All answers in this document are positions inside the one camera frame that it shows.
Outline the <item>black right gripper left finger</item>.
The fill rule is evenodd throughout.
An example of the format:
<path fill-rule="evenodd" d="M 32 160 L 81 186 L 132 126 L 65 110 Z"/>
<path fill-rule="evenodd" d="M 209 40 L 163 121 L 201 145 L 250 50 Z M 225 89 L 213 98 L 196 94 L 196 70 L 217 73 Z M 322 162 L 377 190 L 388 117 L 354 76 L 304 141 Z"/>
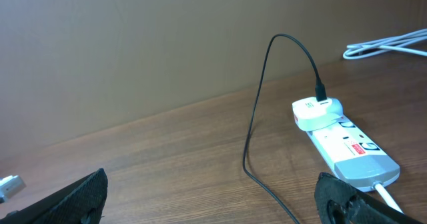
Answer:
<path fill-rule="evenodd" d="M 100 168 L 22 210 L 8 213 L 1 224 L 99 224 L 107 188 L 107 175 Z"/>

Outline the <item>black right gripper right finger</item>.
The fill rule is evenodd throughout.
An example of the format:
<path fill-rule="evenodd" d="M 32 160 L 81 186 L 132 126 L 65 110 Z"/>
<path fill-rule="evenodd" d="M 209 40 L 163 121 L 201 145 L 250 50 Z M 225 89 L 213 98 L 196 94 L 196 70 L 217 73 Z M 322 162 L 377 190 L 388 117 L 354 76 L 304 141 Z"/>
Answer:
<path fill-rule="evenodd" d="M 314 199 L 323 224 L 422 224 L 325 172 Z"/>

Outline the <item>light blue smartphone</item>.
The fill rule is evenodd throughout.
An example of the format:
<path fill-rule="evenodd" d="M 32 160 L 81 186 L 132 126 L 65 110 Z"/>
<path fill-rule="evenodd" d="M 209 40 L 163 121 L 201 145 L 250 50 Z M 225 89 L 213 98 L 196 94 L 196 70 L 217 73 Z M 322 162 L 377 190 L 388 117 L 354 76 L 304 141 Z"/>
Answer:
<path fill-rule="evenodd" d="M 26 184 L 19 175 L 10 175 L 1 179 L 1 203 L 8 202 L 10 198 L 22 191 Z"/>

